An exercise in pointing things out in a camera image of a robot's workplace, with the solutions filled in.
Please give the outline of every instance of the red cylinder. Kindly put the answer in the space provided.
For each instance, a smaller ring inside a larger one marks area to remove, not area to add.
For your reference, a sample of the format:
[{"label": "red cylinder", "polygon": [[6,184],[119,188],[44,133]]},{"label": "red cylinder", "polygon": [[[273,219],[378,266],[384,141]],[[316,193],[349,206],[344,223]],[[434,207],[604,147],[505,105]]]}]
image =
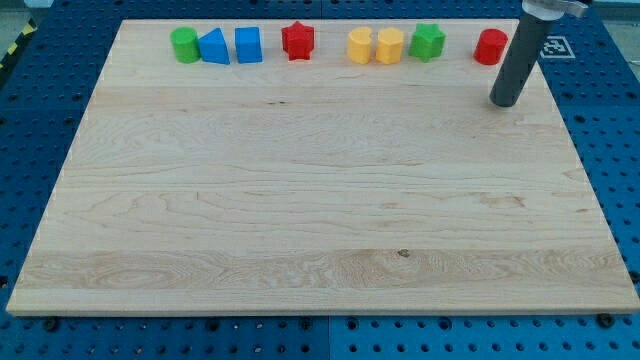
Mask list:
[{"label": "red cylinder", "polygon": [[473,58],[484,65],[495,65],[500,62],[502,52],[507,45],[507,34],[498,29],[486,29],[480,34]]}]

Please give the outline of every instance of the green cylinder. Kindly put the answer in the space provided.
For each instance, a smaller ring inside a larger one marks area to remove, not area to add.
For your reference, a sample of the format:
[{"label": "green cylinder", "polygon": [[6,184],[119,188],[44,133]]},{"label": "green cylinder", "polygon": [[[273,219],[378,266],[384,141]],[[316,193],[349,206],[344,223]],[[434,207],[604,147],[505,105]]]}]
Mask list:
[{"label": "green cylinder", "polygon": [[194,28],[185,26],[173,30],[171,44],[176,59],[181,63],[189,64],[200,60],[198,33]]}]

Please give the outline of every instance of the table surface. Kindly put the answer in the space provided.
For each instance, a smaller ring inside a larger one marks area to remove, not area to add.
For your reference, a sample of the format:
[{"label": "table surface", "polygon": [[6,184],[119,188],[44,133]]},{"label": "table surface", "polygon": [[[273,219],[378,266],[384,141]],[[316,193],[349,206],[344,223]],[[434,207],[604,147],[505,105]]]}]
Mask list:
[{"label": "table surface", "polygon": [[[516,107],[488,103],[497,67],[471,53],[515,22],[437,22],[441,58],[360,66],[350,29],[415,21],[309,21],[313,60],[295,63],[282,21],[124,21],[8,310],[637,310],[539,69]],[[232,58],[233,28],[259,24],[265,61],[177,64],[187,24],[222,26]]]}]

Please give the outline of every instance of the green block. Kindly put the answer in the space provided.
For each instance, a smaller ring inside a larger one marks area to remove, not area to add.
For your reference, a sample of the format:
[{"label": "green block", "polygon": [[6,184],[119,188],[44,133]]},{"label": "green block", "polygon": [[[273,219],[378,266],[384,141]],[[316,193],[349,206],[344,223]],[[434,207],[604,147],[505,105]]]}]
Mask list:
[{"label": "green block", "polygon": [[171,44],[176,59],[181,63],[192,63],[200,60],[198,33],[191,27],[180,27],[171,32]]},{"label": "green block", "polygon": [[447,35],[440,31],[438,24],[418,24],[411,37],[409,56],[420,58],[424,62],[442,55]]}]

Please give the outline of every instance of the yellow and black tape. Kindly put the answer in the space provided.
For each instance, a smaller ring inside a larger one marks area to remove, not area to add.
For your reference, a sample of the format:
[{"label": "yellow and black tape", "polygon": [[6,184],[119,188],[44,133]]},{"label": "yellow and black tape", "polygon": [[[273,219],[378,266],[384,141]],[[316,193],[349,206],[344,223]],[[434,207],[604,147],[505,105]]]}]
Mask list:
[{"label": "yellow and black tape", "polygon": [[36,29],[36,23],[33,19],[30,19],[18,35],[18,38],[9,46],[7,53],[2,57],[0,61],[0,88],[9,80],[13,68],[33,38]]}]

